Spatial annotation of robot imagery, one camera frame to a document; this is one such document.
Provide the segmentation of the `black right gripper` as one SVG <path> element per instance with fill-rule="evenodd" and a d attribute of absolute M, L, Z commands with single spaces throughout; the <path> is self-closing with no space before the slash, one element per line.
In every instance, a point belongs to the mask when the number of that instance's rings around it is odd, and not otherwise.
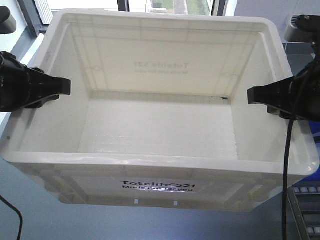
<path fill-rule="evenodd" d="M 296 75 L 247 90 L 249 105 L 267 106 L 267 113 L 295 121 L 320 120 L 320 60 L 314 59 Z"/>

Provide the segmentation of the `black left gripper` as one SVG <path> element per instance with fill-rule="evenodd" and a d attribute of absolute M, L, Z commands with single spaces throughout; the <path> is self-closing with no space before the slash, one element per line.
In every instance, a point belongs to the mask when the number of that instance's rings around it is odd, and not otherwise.
<path fill-rule="evenodd" d="M 0 53 L 0 111 L 13 112 L 22 107 L 38 109 L 60 95 L 71 94 L 71 80 L 45 74 L 39 68 L 26 68 L 16 56 Z"/>

